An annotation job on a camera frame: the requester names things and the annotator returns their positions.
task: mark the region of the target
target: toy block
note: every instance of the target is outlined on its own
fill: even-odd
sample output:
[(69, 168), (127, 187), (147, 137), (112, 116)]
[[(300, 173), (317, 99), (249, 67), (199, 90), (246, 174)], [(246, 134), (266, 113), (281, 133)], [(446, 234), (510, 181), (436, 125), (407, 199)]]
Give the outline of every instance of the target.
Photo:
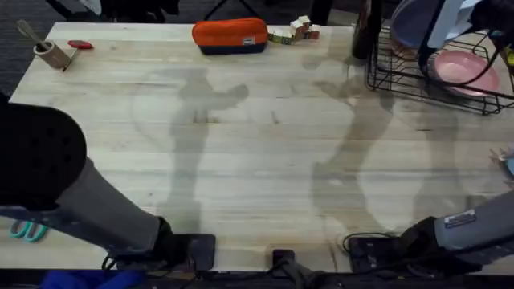
[(282, 43), (282, 38), (284, 36), (284, 32), (281, 29), (275, 30), (273, 33), (273, 42), (274, 43)]
[(311, 39), (319, 39), (320, 38), (321, 26), (313, 24), (311, 25)]
[(291, 32), (284, 32), (284, 36), (282, 37), (282, 44), (285, 45), (291, 45), (292, 44), (292, 33)]
[(269, 41), (273, 41), (273, 33), (275, 33), (275, 28), (267, 28), (267, 39)]
[(305, 30), (307, 30), (311, 26), (311, 19), (309, 19), (307, 15), (300, 16), (298, 18), (298, 21), (302, 22), (302, 25), (304, 25)]
[(307, 31), (305, 31), (305, 33), (304, 33), (304, 39), (310, 39), (310, 38), (311, 38), (311, 34), (312, 34), (312, 31), (311, 31), (311, 30), (307, 30)]
[(294, 35), (302, 35), (306, 30), (304, 24), (299, 20), (291, 22), (291, 32)]

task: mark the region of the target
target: black bottle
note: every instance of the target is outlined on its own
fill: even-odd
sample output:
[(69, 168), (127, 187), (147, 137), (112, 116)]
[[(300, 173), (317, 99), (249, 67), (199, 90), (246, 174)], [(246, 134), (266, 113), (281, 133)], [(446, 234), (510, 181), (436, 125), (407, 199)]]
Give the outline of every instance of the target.
[(381, 0), (364, 0), (353, 32), (352, 55), (367, 59), (373, 50), (381, 29)]

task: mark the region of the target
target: red object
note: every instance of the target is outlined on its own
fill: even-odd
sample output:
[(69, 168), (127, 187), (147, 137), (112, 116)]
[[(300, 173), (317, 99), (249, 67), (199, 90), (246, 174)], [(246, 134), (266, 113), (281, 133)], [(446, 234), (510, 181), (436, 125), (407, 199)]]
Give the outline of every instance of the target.
[(93, 45), (83, 40), (70, 40), (67, 44), (76, 49), (93, 49)]
[[(434, 60), (435, 73), (444, 81), (450, 83), (463, 83), (475, 78), (486, 66), (487, 60), (465, 51), (444, 51)], [(475, 82), (468, 84), (472, 88), (497, 92), (500, 79), (496, 70), (491, 67)], [(467, 96), (485, 96), (482, 92), (475, 92), (466, 88), (453, 88)]]

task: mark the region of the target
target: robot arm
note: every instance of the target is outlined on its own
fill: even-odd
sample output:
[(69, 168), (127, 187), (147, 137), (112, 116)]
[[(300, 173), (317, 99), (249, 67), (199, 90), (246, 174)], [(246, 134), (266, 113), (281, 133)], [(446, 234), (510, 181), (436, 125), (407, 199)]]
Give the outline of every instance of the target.
[(0, 135), (0, 215), (103, 247), (118, 267), (183, 270), (193, 254), (197, 270), (213, 266), (214, 236), (173, 234), (166, 220), (131, 203), (96, 170), (70, 116), (3, 104)]

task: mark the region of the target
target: blue cloth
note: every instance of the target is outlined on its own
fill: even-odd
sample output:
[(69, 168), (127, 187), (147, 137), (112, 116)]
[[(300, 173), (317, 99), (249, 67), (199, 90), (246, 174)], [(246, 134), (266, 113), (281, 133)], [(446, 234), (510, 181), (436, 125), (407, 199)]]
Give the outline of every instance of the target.
[(42, 289), (125, 289), (145, 281), (144, 271), (49, 271)]

